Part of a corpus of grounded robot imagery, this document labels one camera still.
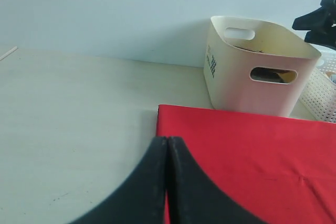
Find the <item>red fabric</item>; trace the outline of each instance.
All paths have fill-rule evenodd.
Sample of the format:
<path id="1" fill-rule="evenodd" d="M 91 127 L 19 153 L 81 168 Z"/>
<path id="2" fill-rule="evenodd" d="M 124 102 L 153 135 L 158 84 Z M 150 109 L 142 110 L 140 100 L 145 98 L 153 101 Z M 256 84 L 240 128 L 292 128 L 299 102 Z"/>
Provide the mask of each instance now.
<path id="1" fill-rule="evenodd" d="M 336 124 L 161 105 L 157 135 L 268 223 L 336 223 Z"/>

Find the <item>white plastic basket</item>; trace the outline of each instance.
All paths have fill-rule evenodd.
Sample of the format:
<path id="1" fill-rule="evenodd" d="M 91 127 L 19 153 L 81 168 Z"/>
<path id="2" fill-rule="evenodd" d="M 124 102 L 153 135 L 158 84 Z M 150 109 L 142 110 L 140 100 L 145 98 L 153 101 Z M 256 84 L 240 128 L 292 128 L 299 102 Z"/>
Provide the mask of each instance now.
<path id="1" fill-rule="evenodd" d="M 227 37 L 229 28 L 252 38 Z M 290 30 L 254 19 L 215 16 L 208 32 L 204 76 L 212 105 L 231 110 L 289 116 L 321 53 Z M 290 83 L 252 79 L 256 68 L 289 70 Z"/>
<path id="2" fill-rule="evenodd" d="M 336 84 L 326 75 L 326 72 L 336 72 L 336 56 L 334 52 L 324 52 L 322 65 L 312 72 L 300 101 L 320 121 L 336 122 Z"/>

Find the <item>table surface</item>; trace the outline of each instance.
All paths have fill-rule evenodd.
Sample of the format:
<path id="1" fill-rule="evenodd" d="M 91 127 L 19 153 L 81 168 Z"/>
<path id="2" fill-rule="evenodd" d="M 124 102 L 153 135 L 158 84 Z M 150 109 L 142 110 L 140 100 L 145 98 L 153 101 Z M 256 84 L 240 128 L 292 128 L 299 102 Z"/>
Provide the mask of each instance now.
<path id="1" fill-rule="evenodd" d="M 202 69 L 28 49 L 0 61 L 0 223 L 68 223 L 104 200 L 159 104 L 211 108 Z M 300 102 L 291 117 L 314 120 Z"/>

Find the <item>white wall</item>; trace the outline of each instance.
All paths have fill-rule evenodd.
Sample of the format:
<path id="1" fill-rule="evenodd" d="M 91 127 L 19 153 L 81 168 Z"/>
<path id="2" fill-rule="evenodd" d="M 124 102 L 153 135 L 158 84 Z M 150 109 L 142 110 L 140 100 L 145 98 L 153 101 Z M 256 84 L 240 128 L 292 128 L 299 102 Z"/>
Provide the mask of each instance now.
<path id="1" fill-rule="evenodd" d="M 213 15 L 290 28 L 320 0 L 0 0 L 0 42 L 202 66 Z"/>

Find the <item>black plastic object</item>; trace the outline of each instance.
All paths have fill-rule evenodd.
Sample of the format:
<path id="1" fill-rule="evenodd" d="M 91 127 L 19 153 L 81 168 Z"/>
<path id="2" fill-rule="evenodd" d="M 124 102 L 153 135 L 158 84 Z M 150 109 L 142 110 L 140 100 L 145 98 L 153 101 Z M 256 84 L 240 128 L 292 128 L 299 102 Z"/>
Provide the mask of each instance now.
<path id="1" fill-rule="evenodd" d="M 336 50 L 336 0 L 322 0 L 317 10 L 294 20 L 294 30 L 309 31 L 305 42 Z"/>
<path id="2" fill-rule="evenodd" d="M 168 140 L 166 186 L 171 224 L 265 223 L 222 192 L 182 138 Z"/>
<path id="3" fill-rule="evenodd" d="M 162 224 L 166 151 L 166 138 L 154 138 L 124 183 L 72 224 Z"/>

